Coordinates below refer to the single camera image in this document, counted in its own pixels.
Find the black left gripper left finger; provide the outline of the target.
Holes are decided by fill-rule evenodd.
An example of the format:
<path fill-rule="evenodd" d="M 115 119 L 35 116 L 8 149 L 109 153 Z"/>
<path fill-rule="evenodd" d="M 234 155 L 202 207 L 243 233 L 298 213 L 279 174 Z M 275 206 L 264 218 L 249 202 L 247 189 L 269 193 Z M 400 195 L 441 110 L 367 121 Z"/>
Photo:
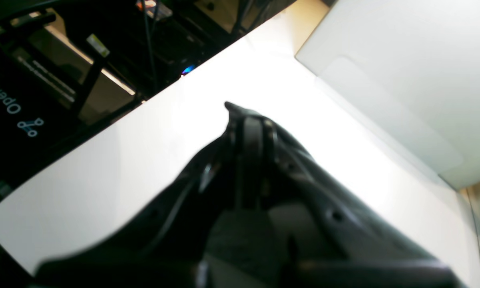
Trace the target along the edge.
<path fill-rule="evenodd" d="M 47 261 L 43 288 L 194 288 L 212 286 L 203 260 L 220 216 L 245 207 L 245 122 L 230 120 L 174 182 L 123 228 L 77 255 Z"/>

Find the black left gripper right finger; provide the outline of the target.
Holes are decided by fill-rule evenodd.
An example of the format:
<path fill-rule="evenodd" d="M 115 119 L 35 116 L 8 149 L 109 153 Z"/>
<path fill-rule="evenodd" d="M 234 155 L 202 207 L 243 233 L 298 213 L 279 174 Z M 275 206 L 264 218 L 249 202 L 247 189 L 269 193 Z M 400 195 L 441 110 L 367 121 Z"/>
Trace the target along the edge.
<path fill-rule="evenodd" d="M 460 288 L 441 261 L 405 237 L 314 161 L 287 131 L 263 116 L 242 118 L 242 207 L 287 204 L 312 244 L 287 233 L 284 288 Z"/>

